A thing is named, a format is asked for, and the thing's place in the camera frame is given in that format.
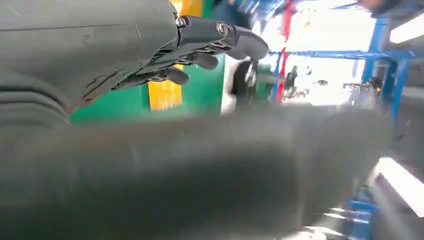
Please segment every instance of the blue metal frame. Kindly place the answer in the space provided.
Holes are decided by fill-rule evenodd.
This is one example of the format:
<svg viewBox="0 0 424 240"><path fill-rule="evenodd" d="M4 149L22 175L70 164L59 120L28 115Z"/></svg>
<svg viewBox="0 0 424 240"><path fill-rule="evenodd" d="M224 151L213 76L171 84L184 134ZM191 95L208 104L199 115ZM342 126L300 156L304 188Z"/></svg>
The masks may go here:
<svg viewBox="0 0 424 240"><path fill-rule="evenodd" d="M384 103L391 105L393 121L396 120L399 111L410 61L413 58L423 56L418 51L299 51L289 52L289 54L313 58L382 60L388 62L389 68L383 81L381 99Z"/></svg>
<svg viewBox="0 0 424 240"><path fill-rule="evenodd" d="M281 63L281 58L282 58L283 54L281 52L275 52L275 53L270 53L270 54L272 54L272 55L277 54L278 55L276 68L274 70L275 82L274 82L274 85L272 86L272 94L271 94L272 102L276 103L277 95L278 95L278 88L279 88L279 85L280 85L280 63Z"/></svg>
<svg viewBox="0 0 424 240"><path fill-rule="evenodd" d="M371 42L369 44L369 52L382 51L387 36L390 31L391 18L378 18L375 22L374 32L372 33ZM375 69L376 60L369 59L365 62L362 73L362 82L366 83L372 76Z"/></svg>

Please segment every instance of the metal screw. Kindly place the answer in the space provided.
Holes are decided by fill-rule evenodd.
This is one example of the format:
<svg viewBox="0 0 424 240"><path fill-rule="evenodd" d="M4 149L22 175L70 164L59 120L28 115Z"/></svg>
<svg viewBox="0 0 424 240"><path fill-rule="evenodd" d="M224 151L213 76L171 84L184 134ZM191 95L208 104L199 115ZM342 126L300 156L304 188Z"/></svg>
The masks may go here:
<svg viewBox="0 0 424 240"><path fill-rule="evenodd" d="M177 18L176 19L176 26L179 28L185 28L187 27L189 24L187 23L187 21L184 18Z"/></svg>
<svg viewBox="0 0 424 240"><path fill-rule="evenodd" d="M218 22L216 25L216 30L218 30L218 32L224 37L228 35L228 26L222 21Z"/></svg>

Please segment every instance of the bright light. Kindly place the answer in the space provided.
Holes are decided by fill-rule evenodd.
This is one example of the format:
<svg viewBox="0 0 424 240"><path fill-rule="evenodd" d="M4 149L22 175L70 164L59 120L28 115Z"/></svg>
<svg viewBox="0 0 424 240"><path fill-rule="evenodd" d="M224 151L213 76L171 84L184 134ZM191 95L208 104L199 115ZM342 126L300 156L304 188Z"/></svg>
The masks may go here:
<svg viewBox="0 0 424 240"><path fill-rule="evenodd" d="M336 219L346 219L346 217L340 215L340 214L336 214L336 213L324 213L325 216L327 217L332 217L332 218L336 218Z"/></svg>
<svg viewBox="0 0 424 240"><path fill-rule="evenodd" d="M424 217L424 184L390 157L380 158L377 169L418 217Z"/></svg>
<svg viewBox="0 0 424 240"><path fill-rule="evenodd" d="M339 213L344 213L346 212L346 210L342 209L342 208L338 208L338 207L333 207L330 208L331 210L335 211L335 212L339 212Z"/></svg>
<svg viewBox="0 0 424 240"><path fill-rule="evenodd" d="M390 42L398 44L424 35L423 23L424 13L393 29L390 34Z"/></svg>

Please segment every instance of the red pole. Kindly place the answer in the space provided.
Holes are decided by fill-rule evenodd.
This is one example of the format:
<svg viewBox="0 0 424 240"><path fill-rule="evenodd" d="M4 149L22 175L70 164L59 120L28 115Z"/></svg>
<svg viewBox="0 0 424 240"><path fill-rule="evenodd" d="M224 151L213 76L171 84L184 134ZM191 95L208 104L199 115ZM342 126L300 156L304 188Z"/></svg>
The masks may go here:
<svg viewBox="0 0 424 240"><path fill-rule="evenodd" d="M290 36L290 25L292 23L292 16L293 16L293 12L295 9L295 0L286 0L287 1L287 5L282 17L282 35L285 38L285 43L287 43L287 41L289 40L289 36ZM282 65L281 65L281 71L279 73L279 75L281 77L284 77L286 75L286 62L287 62L287 57L289 56L286 52L286 47L284 47L281 51L282 54ZM284 90L284 82L280 82L279 86L278 86L278 93L276 96L276 102L280 103L281 99L283 97L283 90Z"/></svg>

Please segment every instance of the robotic hand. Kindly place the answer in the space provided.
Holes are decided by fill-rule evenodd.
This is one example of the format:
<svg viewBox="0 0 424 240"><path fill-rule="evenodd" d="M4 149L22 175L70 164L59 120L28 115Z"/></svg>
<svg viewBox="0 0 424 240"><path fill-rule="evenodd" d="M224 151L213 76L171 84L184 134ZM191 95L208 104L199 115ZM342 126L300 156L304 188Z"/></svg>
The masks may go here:
<svg viewBox="0 0 424 240"><path fill-rule="evenodd" d="M189 76L175 64L213 69L213 55L261 59L268 52L247 29L177 18L168 0L37 0L31 6L3 0L0 15L2 78L14 78L14 88L24 81L16 78L26 78L67 114L110 90L165 79L186 83ZM21 76L10 76L16 73Z"/></svg>
<svg viewBox="0 0 424 240"><path fill-rule="evenodd" d="M212 70L218 65L218 60L213 55L227 53L238 60L247 57L259 60L269 50L264 40L250 30L222 21L182 16L176 19L176 26L177 38L159 49L146 67L118 83L116 89L166 79L183 85L189 80L189 76L172 67L174 64L197 64Z"/></svg>

